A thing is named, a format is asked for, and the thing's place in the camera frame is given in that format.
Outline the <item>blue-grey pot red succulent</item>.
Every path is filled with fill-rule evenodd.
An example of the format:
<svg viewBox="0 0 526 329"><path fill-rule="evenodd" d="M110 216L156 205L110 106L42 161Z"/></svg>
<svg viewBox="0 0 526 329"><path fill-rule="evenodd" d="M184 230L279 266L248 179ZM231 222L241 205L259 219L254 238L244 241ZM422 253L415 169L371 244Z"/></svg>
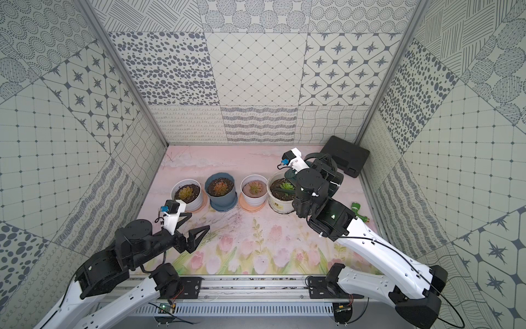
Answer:
<svg viewBox="0 0 526 329"><path fill-rule="evenodd" d="M237 204L238 197L234 182L234 178L228 173L213 174L205 181L205 192L215 211L227 212Z"/></svg>

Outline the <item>white pot yellow-brown succulent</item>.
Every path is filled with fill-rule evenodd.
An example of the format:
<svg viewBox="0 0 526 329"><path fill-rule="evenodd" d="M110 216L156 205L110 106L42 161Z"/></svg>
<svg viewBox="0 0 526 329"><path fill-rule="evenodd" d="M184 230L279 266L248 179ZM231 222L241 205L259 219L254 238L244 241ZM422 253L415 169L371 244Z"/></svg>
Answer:
<svg viewBox="0 0 526 329"><path fill-rule="evenodd" d="M185 179L172 188L171 199L183 201L187 212L197 212L205 204L205 193L198 181Z"/></svg>

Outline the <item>white pot pink succulent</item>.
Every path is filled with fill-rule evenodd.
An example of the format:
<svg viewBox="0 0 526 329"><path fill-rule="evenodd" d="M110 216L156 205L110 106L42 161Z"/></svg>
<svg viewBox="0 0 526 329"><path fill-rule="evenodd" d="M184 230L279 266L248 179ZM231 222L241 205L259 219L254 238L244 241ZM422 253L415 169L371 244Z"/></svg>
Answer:
<svg viewBox="0 0 526 329"><path fill-rule="evenodd" d="M261 210L267 201L268 180L258 174L248 175L241 182L241 196L238 203L247 212L257 212Z"/></svg>

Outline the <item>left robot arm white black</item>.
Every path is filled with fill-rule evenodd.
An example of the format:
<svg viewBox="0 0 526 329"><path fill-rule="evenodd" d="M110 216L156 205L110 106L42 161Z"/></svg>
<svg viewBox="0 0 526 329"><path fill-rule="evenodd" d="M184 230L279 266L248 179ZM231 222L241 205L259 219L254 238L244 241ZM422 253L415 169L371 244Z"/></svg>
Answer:
<svg viewBox="0 0 526 329"><path fill-rule="evenodd" d="M172 302L185 293L198 296L200 284L185 287L171 263L163 263L131 291L107 306L90 313L93 304L104 299L114 288L130 278L131 271L173 248L179 253L193 253L210 226L189 230L184 236L179 227L191 218L191 213L164 214L162 228L153 232L153 225L137 219L115 232L114 241L101 252L93 254L71 278L63 297L41 319L37 328L111 328L137 308L157 299Z"/></svg>

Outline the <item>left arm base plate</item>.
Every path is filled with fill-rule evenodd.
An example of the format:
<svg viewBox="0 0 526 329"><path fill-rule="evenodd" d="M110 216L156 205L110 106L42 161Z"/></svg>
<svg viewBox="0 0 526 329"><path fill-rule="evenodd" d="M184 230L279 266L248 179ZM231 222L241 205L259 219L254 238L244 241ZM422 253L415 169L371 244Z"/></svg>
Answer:
<svg viewBox="0 0 526 329"><path fill-rule="evenodd" d="M202 277L183 276L179 280L179 289L173 300L197 300L201 291Z"/></svg>

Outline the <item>dark green watering can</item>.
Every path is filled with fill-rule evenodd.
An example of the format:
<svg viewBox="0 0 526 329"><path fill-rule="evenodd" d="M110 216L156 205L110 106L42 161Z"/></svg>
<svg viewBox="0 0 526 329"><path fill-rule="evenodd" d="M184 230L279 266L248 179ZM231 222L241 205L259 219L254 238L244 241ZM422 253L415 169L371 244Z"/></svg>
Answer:
<svg viewBox="0 0 526 329"><path fill-rule="evenodd" d="M284 177L295 187L300 186L297 179L297 172L289 164L284 164L282 161L278 165L279 170L287 169ZM324 153L311 153L304 158L305 163L309 168L318 171L321 177L329 183L328 196L333 197L338 189L341 187L343 181L343 174L338 172L338 166L335 160Z"/></svg>

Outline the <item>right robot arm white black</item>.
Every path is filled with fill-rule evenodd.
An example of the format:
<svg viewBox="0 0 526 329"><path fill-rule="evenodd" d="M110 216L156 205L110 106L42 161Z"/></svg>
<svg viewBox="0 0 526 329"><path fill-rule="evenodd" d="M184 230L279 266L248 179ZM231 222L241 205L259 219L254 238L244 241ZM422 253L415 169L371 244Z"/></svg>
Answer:
<svg viewBox="0 0 526 329"><path fill-rule="evenodd" d="M439 318L448 273L400 252L355 212L329 196L331 182L302 158L283 161L295 172L293 208L321 237L359 254L381 271L363 274L343 264L331 267L325 280L335 293L358 294L383 302L417 328L431 328Z"/></svg>

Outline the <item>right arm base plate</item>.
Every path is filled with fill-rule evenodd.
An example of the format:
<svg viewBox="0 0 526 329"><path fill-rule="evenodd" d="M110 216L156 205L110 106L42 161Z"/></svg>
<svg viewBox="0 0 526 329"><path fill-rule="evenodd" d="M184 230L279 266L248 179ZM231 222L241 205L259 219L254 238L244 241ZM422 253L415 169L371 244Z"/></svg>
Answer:
<svg viewBox="0 0 526 329"><path fill-rule="evenodd" d="M364 299L363 295L346 293L336 281L329 281L324 276L307 276L305 286L310 299Z"/></svg>

